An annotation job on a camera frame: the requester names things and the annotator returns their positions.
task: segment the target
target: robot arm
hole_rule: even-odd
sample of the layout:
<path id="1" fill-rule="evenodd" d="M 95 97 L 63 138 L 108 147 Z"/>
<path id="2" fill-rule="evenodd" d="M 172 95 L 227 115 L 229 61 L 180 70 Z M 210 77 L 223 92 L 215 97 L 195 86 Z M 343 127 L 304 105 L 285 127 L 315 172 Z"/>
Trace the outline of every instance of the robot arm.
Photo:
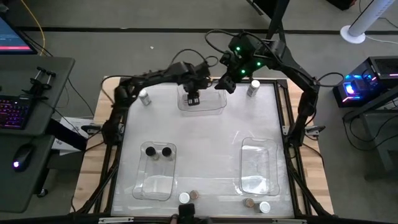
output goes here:
<path id="1" fill-rule="evenodd" d="M 232 38 L 228 47 L 231 52 L 225 52 L 220 60 L 227 66 L 227 71 L 215 86 L 216 89 L 233 93 L 236 83 L 244 77 L 252 79 L 253 72 L 267 66 L 283 72 L 303 90 L 296 122 L 287 135 L 287 142 L 300 147 L 305 136 L 307 119 L 315 112 L 319 92 L 317 80 L 296 63 L 289 48 L 282 41 L 261 40 L 253 34 L 242 32 Z"/>
<path id="2" fill-rule="evenodd" d="M 197 66 L 179 62 L 172 64 L 166 70 L 151 72 L 129 78 L 120 83 L 114 90 L 114 105 L 111 116 L 102 127 L 104 143 L 114 145 L 117 142 L 119 123 L 130 106 L 137 100 L 139 92 L 148 86 L 161 83 L 176 83 L 183 85 L 188 93 L 188 105 L 200 104 L 198 90 L 208 88 L 210 71 L 207 62 Z"/>

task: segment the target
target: keyboard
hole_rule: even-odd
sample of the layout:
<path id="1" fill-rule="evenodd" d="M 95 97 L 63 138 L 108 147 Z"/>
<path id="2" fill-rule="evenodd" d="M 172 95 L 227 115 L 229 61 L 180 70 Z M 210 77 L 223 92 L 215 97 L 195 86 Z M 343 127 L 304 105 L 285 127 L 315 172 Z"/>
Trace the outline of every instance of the keyboard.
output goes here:
<path id="1" fill-rule="evenodd" d="M 25 129 L 32 108 L 28 96 L 0 95 L 0 129 Z"/>

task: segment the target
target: computer screen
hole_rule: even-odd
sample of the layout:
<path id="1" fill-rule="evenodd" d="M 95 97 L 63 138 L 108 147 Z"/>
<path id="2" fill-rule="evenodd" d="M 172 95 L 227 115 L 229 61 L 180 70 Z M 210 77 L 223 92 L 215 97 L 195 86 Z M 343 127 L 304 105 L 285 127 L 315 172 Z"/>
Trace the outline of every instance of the computer screen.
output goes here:
<path id="1" fill-rule="evenodd" d="M 0 17 L 0 54 L 37 54 L 7 22 Z"/>

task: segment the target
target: clear plastic container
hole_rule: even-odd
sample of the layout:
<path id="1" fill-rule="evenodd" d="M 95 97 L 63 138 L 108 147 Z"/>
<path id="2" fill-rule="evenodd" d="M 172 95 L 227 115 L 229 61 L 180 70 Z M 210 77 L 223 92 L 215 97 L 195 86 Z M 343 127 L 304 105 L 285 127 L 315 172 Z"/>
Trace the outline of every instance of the clear plastic container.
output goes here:
<path id="1" fill-rule="evenodd" d="M 153 147 L 157 159 L 146 154 L 146 149 Z M 141 145 L 141 157 L 132 196 L 136 199 L 166 201 L 170 198 L 174 183 L 175 159 L 164 157 L 162 150 L 168 147 L 176 155 L 174 144 L 163 142 L 144 142 Z"/>
<path id="2" fill-rule="evenodd" d="M 240 187 L 254 195 L 279 194 L 278 144 L 270 139 L 243 139 L 241 149 Z"/>
<path id="3" fill-rule="evenodd" d="M 177 104 L 183 116 L 218 115 L 223 112 L 226 106 L 225 90 L 207 88 L 199 90 L 199 94 L 200 104 L 189 106 L 188 93 L 183 89 L 183 85 L 177 87 Z"/>

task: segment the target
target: wooden table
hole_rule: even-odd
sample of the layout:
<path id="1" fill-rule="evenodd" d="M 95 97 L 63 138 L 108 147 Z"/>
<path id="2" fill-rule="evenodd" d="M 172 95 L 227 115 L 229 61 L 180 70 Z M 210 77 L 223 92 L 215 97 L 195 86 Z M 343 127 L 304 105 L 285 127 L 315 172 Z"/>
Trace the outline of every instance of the wooden table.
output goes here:
<path id="1" fill-rule="evenodd" d="M 111 97 L 113 97 L 113 90 L 117 87 L 119 81 L 120 81 L 119 78 L 110 78 L 105 81 L 104 90 Z M 293 114 L 294 117 L 296 117 L 297 107 L 299 105 L 302 91 L 292 81 L 287 80 L 287 83 L 289 87 L 289 94 L 290 94 Z M 285 114 L 284 117 L 287 118 L 286 106 L 282 104 L 282 107 L 284 108 L 284 114 Z M 95 111 L 94 122 L 96 124 L 103 124 L 109 118 L 110 113 L 111 113 L 111 102 L 105 96 L 105 94 L 101 92 L 98 98 L 98 104 Z M 87 147 L 94 146 L 95 144 L 98 144 L 101 141 L 102 141 L 101 135 L 97 135 L 89 140 Z M 312 141 L 308 138 L 305 138 L 304 143 L 319 151 L 318 143 L 316 141 Z M 89 199 L 89 197 L 97 187 L 98 182 L 100 181 L 100 175 L 105 155 L 105 148 L 106 148 L 105 145 L 98 146 L 86 152 L 85 154 L 75 191 L 75 196 L 73 198 L 73 204 L 77 210 L 81 208 L 83 204 Z M 112 151 L 110 163 L 113 162 L 115 149 L 113 149 Z M 303 168 L 308 188 L 311 190 L 312 194 L 314 194 L 317 200 L 321 203 L 323 208 L 329 213 L 333 213 L 333 207 L 330 200 L 325 171 L 323 170 L 322 159 L 319 157 L 319 155 L 317 155 L 311 149 L 305 146 L 300 148 L 300 152 L 302 156 Z M 101 204 L 101 211 L 104 210 L 104 207 L 106 205 L 106 200 L 108 198 L 108 192 L 109 192 L 108 187 L 104 191 L 104 197 Z M 305 210 L 304 210 L 303 197 L 301 194 L 301 190 L 297 186 L 297 184 L 296 184 L 296 189 L 297 189 L 300 210 L 304 212 Z"/>

